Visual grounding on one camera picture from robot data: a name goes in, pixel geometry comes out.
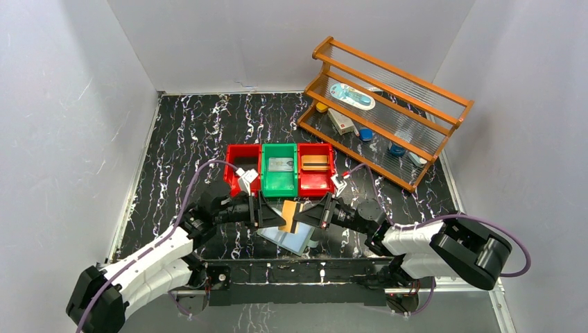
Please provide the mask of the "orange credit card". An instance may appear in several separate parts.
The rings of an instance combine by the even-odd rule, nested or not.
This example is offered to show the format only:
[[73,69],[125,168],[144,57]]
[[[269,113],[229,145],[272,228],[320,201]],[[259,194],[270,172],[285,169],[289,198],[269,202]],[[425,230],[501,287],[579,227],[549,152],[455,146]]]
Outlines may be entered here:
[[281,216],[285,220],[285,224],[278,227],[278,230],[283,232],[288,232],[291,234],[296,234],[298,229],[297,221],[293,219],[293,217],[304,209],[304,204],[293,201],[293,200],[285,200],[282,206],[282,213]]

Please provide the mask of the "red bin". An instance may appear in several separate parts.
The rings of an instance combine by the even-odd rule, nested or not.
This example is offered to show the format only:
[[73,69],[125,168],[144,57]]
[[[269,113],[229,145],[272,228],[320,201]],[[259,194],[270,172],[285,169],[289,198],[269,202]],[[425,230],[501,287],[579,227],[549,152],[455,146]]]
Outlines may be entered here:
[[319,198],[334,193],[334,154],[331,144],[298,144],[298,196]]
[[[226,161],[244,172],[255,170],[257,177],[250,182],[251,194],[257,196],[261,189],[261,144],[230,144],[227,147]],[[225,167],[224,181],[230,185],[231,196],[236,196],[240,191],[239,174],[230,166]]]

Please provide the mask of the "green bin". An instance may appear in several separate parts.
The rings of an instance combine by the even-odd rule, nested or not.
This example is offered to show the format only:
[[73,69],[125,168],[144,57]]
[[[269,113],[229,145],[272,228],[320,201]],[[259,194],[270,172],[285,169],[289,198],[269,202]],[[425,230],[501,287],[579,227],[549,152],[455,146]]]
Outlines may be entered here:
[[261,192],[267,198],[298,195],[297,144],[263,144]]

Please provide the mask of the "green card holder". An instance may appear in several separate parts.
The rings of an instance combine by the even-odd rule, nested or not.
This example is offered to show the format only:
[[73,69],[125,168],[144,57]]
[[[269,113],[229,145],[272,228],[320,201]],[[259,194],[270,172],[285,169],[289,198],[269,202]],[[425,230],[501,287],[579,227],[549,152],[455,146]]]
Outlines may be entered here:
[[315,228],[304,223],[298,223],[296,234],[283,232],[278,227],[262,228],[257,234],[275,245],[288,250],[297,256],[302,256],[307,248],[316,248],[318,241],[311,240]]

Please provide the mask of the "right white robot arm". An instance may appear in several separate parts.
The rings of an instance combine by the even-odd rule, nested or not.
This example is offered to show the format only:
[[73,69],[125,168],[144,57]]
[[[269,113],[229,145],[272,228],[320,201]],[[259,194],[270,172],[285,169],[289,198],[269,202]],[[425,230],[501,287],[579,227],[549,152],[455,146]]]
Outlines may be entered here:
[[391,224],[380,204],[365,200],[351,207],[327,194],[293,215],[299,223],[326,229],[338,225],[366,236],[365,245],[390,263],[367,282],[406,286],[429,277],[460,278],[493,289],[512,252],[511,243],[465,214],[441,216],[419,225]]

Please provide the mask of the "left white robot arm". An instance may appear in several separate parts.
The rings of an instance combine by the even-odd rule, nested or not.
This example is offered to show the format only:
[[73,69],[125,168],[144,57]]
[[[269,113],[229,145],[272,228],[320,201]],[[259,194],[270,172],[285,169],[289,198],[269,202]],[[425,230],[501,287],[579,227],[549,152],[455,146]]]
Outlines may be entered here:
[[208,281],[207,264],[195,251],[224,223],[249,229],[286,225],[261,194],[231,196],[224,182],[210,184],[187,205],[178,224],[126,258],[79,275],[66,306],[77,332],[119,332],[138,309],[178,287],[199,288]]

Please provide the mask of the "black card in bin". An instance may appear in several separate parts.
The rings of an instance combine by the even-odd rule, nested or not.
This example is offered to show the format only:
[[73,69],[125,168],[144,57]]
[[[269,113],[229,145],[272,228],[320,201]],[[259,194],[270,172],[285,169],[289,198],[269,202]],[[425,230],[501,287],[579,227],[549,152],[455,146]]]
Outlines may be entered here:
[[239,156],[236,157],[232,164],[244,171],[254,169],[258,171],[258,158],[255,156]]

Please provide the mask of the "orange card in bin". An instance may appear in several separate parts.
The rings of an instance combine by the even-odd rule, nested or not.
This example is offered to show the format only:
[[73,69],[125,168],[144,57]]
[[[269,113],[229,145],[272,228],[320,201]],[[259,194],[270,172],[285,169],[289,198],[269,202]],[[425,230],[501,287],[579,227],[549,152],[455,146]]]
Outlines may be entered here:
[[330,169],[327,155],[302,155],[301,170],[303,171],[328,171]]

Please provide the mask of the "grey card in bin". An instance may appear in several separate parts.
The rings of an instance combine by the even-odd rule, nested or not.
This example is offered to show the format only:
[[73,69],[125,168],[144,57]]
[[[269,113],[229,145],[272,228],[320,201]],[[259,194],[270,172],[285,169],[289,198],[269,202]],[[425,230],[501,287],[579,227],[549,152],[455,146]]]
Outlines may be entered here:
[[268,172],[293,172],[294,161],[290,157],[270,157],[268,159]]

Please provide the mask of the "dark blue round container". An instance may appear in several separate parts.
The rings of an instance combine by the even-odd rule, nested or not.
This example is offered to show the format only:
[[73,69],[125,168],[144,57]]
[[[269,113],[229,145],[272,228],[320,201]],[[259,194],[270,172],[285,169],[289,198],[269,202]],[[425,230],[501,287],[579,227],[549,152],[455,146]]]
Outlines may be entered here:
[[395,142],[390,142],[388,145],[388,152],[395,157],[402,157],[406,153],[406,149],[403,146],[398,145]]

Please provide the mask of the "light blue small item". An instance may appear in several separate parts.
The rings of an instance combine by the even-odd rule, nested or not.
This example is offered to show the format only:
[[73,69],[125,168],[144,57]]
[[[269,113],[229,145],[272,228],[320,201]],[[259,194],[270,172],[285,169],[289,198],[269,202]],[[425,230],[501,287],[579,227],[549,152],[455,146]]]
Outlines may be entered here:
[[408,159],[416,166],[416,167],[423,167],[424,165],[427,164],[427,160],[424,159],[423,157],[418,156],[417,154],[413,153],[413,152],[407,152],[408,154]]

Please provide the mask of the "blue round item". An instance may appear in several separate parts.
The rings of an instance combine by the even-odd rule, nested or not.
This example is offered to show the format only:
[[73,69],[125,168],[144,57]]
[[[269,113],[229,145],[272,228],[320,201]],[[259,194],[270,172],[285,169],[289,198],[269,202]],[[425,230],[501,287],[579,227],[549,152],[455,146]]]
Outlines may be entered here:
[[373,140],[374,132],[369,128],[360,128],[358,130],[358,138],[362,142],[370,142]]

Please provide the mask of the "white small box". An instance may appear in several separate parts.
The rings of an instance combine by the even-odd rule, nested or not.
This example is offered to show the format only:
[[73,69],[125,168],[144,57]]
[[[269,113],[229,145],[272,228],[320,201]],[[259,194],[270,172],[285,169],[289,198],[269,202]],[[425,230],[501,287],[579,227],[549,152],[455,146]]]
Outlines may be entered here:
[[339,135],[353,133],[356,130],[353,121],[340,112],[329,108],[327,114]]

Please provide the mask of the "yellow round item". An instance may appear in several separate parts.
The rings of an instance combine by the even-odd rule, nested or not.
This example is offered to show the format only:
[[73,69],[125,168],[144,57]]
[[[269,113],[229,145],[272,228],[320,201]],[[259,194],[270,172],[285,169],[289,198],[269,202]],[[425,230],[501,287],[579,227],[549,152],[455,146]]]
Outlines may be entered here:
[[328,106],[325,105],[324,103],[321,102],[317,102],[315,105],[315,109],[319,112],[319,113],[325,113],[328,110]]

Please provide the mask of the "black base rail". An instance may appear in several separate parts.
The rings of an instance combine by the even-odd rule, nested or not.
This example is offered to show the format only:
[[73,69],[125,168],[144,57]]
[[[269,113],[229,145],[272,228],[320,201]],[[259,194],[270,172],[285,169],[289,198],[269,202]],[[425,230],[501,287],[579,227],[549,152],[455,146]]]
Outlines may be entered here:
[[413,311],[422,290],[394,276],[387,258],[214,260],[207,275],[212,306],[356,303]]

